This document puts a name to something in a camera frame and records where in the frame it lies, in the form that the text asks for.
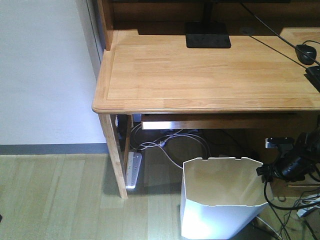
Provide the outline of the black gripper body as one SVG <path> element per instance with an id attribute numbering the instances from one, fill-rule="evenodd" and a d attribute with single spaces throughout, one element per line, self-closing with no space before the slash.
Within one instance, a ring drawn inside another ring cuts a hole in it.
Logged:
<path id="1" fill-rule="evenodd" d="M 305 157 L 299 156 L 294 149 L 279 150 L 275 162 L 271 164 L 273 177 L 286 182 L 304 181 L 306 175 L 314 170 L 314 162 Z"/>

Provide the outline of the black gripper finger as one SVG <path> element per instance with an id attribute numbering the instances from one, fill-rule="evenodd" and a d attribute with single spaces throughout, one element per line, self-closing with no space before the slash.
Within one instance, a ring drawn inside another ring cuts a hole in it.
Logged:
<path id="1" fill-rule="evenodd" d="M 256 168 L 257 175 L 272 175 L 274 172 L 274 166 L 272 164 L 263 164 Z"/>
<path id="2" fill-rule="evenodd" d="M 274 177 L 272 175 L 262 175 L 261 176 L 261 181 L 263 183 L 272 183 L 273 182 Z"/>

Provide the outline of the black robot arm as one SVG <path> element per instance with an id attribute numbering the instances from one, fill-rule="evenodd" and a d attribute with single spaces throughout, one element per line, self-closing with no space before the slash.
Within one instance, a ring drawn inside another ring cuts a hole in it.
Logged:
<path id="1" fill-rule="evenodd" d="M 269 137 L 266 148 L 276 148 L 279 155 L 272 163 L 264 163 L 256 169 L 263 182 L 274 178 L 286 182 L 305 180 L 305 175 L 316 171 L 320 162 L 320 128 L 303 132 L 295 140 L 291 137 Z"/>

